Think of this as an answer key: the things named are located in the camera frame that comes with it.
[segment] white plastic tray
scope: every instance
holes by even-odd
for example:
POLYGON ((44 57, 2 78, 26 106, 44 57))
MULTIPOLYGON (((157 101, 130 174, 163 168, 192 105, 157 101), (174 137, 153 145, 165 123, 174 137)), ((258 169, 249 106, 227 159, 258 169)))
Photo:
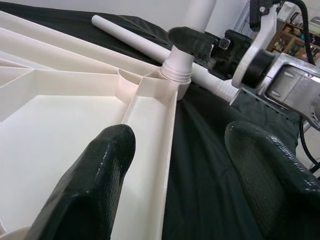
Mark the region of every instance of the white plastic tray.
POLYGON ((161 239, 178 85, 156 66, 7 13, 0 27, 0 232, 30 226, 87 144, 124 123, 136 151, 111 239, 161 239))

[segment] black clamp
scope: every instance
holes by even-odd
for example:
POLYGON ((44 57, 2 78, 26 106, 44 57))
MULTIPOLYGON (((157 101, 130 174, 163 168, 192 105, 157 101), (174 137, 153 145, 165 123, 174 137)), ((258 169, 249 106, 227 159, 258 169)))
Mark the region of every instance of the black clamp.
POLYGON ((261 16, 268 15, 273 5, 280 4, 282 6, 284 2, 284 0, 250 0, 250 28, 252 31, 258 32, 260 30, 261 16))
POLYGON ((227 30, 220 38, 189 27, 171 29, 169 38, 179 50, 194 56, 210 74, 222 80, 233 77, 252 42, 251 38, 233 30, 227 30))

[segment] white pvc pipe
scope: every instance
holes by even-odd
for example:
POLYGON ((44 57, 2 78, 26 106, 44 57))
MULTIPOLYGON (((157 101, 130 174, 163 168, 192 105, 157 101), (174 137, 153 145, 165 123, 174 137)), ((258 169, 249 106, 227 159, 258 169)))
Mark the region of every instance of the white pvc pipe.
MULTIPOLYGON (((204 32, 215 8, 216 0, 190 0, 183 25, 204 32)), ((176 82, 188 82, 192 75, 194 57, 172 47, 169 57, 164 61, 160 72, 176 82)))
MULTIPOLYGON (((137 49, 146 56, 163 63, 170 51, 158 44, 151 42, 121 26, 114 24, 98 15, 92 17, 92 23, 106 33, 121 40, 125 44, 137 49)), ((231 81, 223 81, 208 73, 208 70, 196 63, 192 64, 192 81, 207 89, 214 95, 231 102, 238 89, 231 86, 231 81)))
POLYGON ((149 41, 144 37, 139 36, 98 15, 94 15, 91 19, 91 22, 99 29, 137 49, 141 53, 147 55, 148 57, 156 60, 159 63, 163 63, 170 54, 170 50, 165 49, 164 47, 159 46, 158 44, 155 44, 152 41, 149 41))

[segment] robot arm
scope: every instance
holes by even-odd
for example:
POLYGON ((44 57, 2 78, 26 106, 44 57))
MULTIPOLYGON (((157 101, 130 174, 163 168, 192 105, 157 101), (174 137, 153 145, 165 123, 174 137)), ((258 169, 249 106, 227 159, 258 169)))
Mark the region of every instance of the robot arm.
POLYGON ((224 38, 187 27, 170 30, 172 43, 206 65, 222 80, 232 79, 236 88, 250 87, 256 94, 297 112, 320 131, 320 70, 282 53, 275 57, 265 49, 276 33, 280 1, 251 0, 250 27, 255 40, 228 30, 224 38))

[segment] black tablecloth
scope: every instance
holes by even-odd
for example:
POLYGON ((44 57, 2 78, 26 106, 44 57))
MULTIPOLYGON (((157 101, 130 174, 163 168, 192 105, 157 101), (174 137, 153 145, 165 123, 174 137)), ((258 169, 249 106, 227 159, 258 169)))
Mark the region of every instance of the black tablecloth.
MULTIPOLYGON (((0 2, 0 11, 159 65, 94 27, 91 17, 96 13, 5 2, 0 2)), ((171 47, 168 33, 150 22, 134 16, 99 15, 165 48, 171 47)), ((229 106, 191 84, 176 106, 162 239, 262 239, 225 146, 225 128, 236 120, 262 127, 295 152, 299 120, 296 114, 267 106, 244 91, 229 106)))

